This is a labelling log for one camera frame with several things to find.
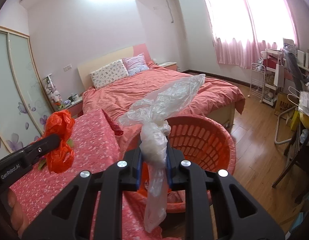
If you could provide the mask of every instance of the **curtain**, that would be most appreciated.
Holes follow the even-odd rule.
[[[286,0],[205,0],[217,62],[250,68],[267,48],[296,40]]]

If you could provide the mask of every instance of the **purple pillow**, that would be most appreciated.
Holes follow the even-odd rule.
[[[141,71],[149,69],[145,61],[144,53],[135,57],[123,58],[122,61],[128,70],[129,76],[133,76]]]

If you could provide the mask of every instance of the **wall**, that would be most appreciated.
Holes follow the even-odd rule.
[[[169,3],[178,22],[175,2]],[[43,0],[28,13],[39,75],[52,73],[64,100],[84,91],[78,65],[132,45],[146,43],[158,62],[188,69],[179,51],[184,35],[178,35],[180,24],[171,23],[166,0]],[[68,64],[72,69],[64,72]]]
[[[0,10],[0,26],[29,35],[28,13],[20,0],[7,0]]]
[[[250,83],[250,70],[216,62],[205,0],[179,0],[189,52],[189,69]],[[309,49],[309,9],[303,0],[287,0],[296,22],[301,50]]]

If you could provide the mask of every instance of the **silver screw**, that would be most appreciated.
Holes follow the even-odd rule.
[[[188,166],[191,165],[191,161],[183,160],[183,161],[181,161],[181,165],[184,166],[184,167],[188,167]]]
[[[118,161],[117,166],[120,168],[123,168],[125,166],[127,166],[128,163],[126,161]]]
[[[228,176],[228,172],[226,170],[219,170],[218,174],[221,177],[227,177]]]
[[[90,176],[90,172],[89,171],[82,171],[80,172],[80,177],[82,178],[86,178]]]

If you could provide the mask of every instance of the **floral pillow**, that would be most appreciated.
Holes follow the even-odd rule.
[[[95,88],[100,89],[119,79],[128,77],[129,73],[120,59],[91,72],[90,76]]]
[[[122,60],[129,72],[129,76],[133,76],[141,71],[149,69],[145,61],[144,53],[141,53],[135,57],[123,58]]]

